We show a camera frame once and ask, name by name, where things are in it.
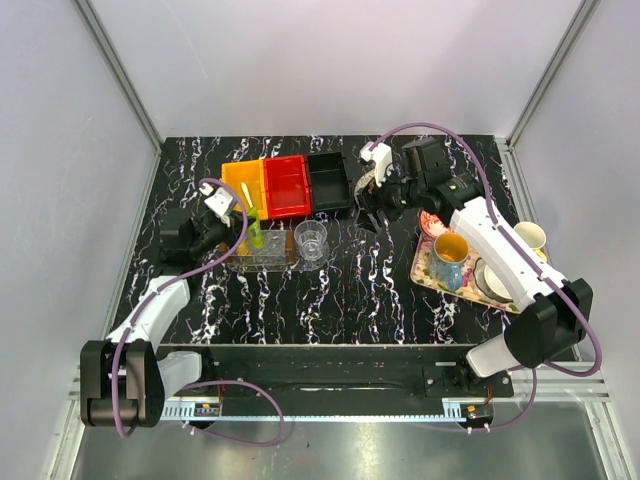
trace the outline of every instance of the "orange bin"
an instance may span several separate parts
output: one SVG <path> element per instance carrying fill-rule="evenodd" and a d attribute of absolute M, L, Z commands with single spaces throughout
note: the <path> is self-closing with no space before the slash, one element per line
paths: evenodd
<path fill-rule="evenodd" d="M 247 207 L 247 211 L 249 211 L 249 203 L 247 199 L 244 198 L 244 193 L 240 186 L 242 182 L 246 183 L 253 206 L 258 210 L 258 218 L 260 220 L 267 220 L 269 218 L 262 160 L 223 163 L 221 180 L 233 188 L 240 198 L 242 198 L 244 206 Z M 236 206 L 236 210 L 240 211 L 240 206 Z"/>

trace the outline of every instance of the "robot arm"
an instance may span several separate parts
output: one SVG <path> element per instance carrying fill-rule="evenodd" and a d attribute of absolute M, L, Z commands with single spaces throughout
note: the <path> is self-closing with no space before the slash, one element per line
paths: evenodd
<path fill-rule="evenodd" d="M 585 318 L 593 298 L 589 285 L 582 279 L 569 282 L 543 262 L 499 213 L 494 224 L 481 185 L 470 174 L 454 177 L 437 141 L 405 145 L 403 161 L 397 164 L 392 162 L 387 145 L 370 147 L 371 143 L 360 152 L 374 169 L 362 190 L 356 192 L 358 226 L 378 233 L 385 218 L 394 221 L 409 208 L 438 215 L 486 260 L 521 311 L 502 335 L 466 354 L 460 366 L 462 382 L 478 382 L 518 365 L 536 367 L 584 338 L 576 316 L 547 282 L 562 289 Z M 511 235 L 540 272 L 534 271 L 500 230 Z"/>
<path fill-rule="evenodd" d="M 202 255 L 221 242 L 233 245 L 242 223 L 233 212 L 235 200 L 225 190 L 205 187 L 209 208 L 198 220 L 189 212 L 169 210 L 160 229 L 157 275 L 129 317 L 104 341 L 89 341 L 80 354 L 81 418 L 85 425 L 114 426 L 111 371 L 115 351 L 125 332 L 118 368 L 118 403 L 125 427 L 153 427 L 162 415 L 164 401 L 182 387 L 198 380 L 202 372 L 200 354 L 172 352 L 157 361 L 155 352 L 176 315 L 199 288 L 200 275 L 178 278 L 192 271 Z M 163 285 L 168 286 L 157 294 Z"/>

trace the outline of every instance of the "mug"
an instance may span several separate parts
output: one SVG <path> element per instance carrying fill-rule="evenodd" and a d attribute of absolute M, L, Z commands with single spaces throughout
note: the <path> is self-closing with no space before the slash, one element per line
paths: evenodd
<path fill-rule="evenodd" d="M 469 255 L 469 245 L 457 233 L 443 233 L 433 242 L 427 270 L 433 278 L 455 291 L 462 286 L 462 265 Z"/>
<path fill-rule="evenodd" d="M 524 240 L 524 243 L 536 252 L 542 261 L 547 261 L 547 256 L 542 251 L 542 247 L 547 243 L 547 234 L 544 233 L 540 225 L 533 222 L 520 222 L 513 229 Z"/>

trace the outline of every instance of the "blue mug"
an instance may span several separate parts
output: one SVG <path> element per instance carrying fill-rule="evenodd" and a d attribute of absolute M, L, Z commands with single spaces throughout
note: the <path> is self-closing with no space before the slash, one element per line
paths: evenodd
<path fill-rule="evenodd" d="M 469 255 L 469 245 L 457 233 L 443 233 L 433 242 L 427 270 L 436 280 L 443 282 L 447 290 L 462 286 L 462 265 Z"/>

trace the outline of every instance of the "black bin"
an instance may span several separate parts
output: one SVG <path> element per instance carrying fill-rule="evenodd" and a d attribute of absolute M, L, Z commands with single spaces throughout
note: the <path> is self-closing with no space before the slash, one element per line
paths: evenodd
<path fill-rule="evenodd" d="M 335 212 L 353 206 L 353 185 L 340 152 L 306 155 L 307 177 L 311 188 L 311 210 Z"/>

